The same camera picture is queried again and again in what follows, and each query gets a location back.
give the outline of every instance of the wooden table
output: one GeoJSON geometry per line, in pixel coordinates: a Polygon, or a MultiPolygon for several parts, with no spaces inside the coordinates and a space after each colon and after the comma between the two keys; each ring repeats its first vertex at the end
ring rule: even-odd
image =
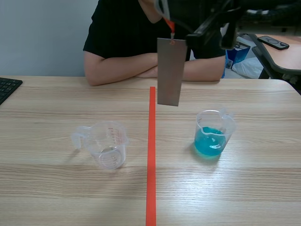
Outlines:
{"type": "MultiPolygon", "coordinates": [[[[149,88],[131,79],[12,77],[0,106],[1,226],[143,226],[149,88]],[[74,151],[77,126],[121,122],[124,166],[100,171],[74,151]]],[[[179,107],[157,106],[158,226],[297,226],[301,222],[301,98],[277,80],[185,83],[179,107]],[[238,129],[219,159],[191,151],[198,112],[221,105],[238,129]]]]}

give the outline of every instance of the black keyboard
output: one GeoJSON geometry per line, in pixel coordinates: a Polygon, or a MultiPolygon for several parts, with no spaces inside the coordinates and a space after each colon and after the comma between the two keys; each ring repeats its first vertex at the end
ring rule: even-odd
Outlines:
{"type": "Polygon", "coordinates": [[[2,104],[22,83],[21,80],[0,78],[0,104],[2,104]]]}

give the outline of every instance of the red tape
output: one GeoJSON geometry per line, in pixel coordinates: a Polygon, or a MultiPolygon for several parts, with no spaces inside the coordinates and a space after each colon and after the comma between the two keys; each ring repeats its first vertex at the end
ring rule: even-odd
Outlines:
{"type": "Polygon", "coordinates": [[[156,88],[150,88],[147,152],[146,226],[156,226],[156,88]]]}

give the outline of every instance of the white wall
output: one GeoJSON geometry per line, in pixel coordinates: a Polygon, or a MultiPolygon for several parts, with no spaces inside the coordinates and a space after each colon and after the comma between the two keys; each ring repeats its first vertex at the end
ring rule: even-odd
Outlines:
{"type": "Polygon", "coordinates": [[[83,76],[98,0],[0,0],[0,76],[83,76]]]}

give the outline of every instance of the empty measuring cup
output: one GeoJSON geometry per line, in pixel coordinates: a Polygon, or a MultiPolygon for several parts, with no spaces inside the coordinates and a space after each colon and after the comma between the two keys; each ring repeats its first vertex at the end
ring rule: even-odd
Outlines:
{"type": "Polygon", "coordinates": [[[82,146],[86,148],[102,168],[116,169],[126,159],[128,138],[125,128],[117,122],[105,121],[92,127],[80,126],[71,139],[77,149],[82,146]]]}
{"type": "Polygon", "coordinates": [[[225,109],[203,111],[197,115],[195,147],[202,154],[219,155],[235,129],[233,115],[226,114],[225,109]]]}

